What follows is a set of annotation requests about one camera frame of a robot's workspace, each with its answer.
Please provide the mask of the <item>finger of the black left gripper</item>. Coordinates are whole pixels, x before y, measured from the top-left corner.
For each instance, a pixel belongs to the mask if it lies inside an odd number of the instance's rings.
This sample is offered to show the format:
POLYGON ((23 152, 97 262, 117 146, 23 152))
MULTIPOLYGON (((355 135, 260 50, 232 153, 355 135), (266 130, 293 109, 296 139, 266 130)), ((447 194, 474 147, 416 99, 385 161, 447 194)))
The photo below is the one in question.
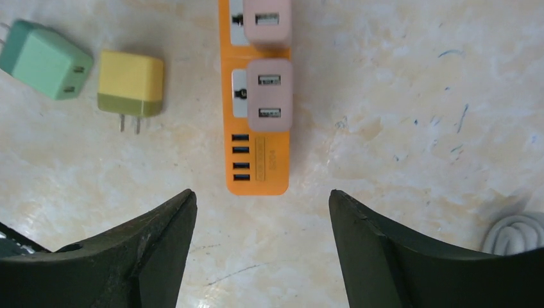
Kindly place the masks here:
POLYGON ((1 258, 43 252, 43 247, 1 223, 1 258))

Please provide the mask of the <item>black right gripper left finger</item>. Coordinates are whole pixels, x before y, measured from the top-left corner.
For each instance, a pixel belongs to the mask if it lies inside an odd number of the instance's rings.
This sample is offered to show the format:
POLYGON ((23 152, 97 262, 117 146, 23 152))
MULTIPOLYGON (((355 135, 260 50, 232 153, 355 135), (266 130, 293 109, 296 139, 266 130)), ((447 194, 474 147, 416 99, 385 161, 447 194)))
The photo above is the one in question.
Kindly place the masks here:
POLYGON ((1 258, 1 306, 175 307, 197 211, 187 189, 55 252, 1 258))

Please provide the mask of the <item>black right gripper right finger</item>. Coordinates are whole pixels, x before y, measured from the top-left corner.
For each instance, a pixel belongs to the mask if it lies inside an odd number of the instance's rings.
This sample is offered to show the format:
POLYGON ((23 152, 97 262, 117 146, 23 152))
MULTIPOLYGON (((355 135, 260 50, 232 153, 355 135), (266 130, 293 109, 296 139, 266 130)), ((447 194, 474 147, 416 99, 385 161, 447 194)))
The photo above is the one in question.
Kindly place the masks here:
POLYGON ((543 214, 498 220, 481 251, 421 234, 340 190, 330 219, 351 307, 542 307, 543 214))

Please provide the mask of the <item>orange power strip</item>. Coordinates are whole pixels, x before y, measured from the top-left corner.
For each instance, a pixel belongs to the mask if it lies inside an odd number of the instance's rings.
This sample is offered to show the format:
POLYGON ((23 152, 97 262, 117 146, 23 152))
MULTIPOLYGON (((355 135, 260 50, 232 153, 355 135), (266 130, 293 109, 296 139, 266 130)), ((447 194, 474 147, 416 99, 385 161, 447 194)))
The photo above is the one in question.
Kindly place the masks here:
POLYGON ((291 129, 250 130, 246 68, 252 60, 263 58, 286 58, 292 63, 291 47, 251 45, 244 34, 242 2, 218 3, 226 186, 238 196, 281 195, 289 186, 291 129))

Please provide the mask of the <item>pink plug adapter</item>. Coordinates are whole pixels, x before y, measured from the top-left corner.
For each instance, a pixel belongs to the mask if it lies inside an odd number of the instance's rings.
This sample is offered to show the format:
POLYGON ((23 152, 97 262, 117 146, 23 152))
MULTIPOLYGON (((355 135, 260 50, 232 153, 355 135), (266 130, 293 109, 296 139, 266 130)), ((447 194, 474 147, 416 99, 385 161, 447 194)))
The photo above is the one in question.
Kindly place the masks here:
POLYGON ((244 0, 244 34, 257 49, 289 49, 293 34, 291 0, 244 0))
POLYGON ((286 58, 252 60, 246 68, 248 125, 253 132, 288 132, 293 125, 293 65, 286 58))

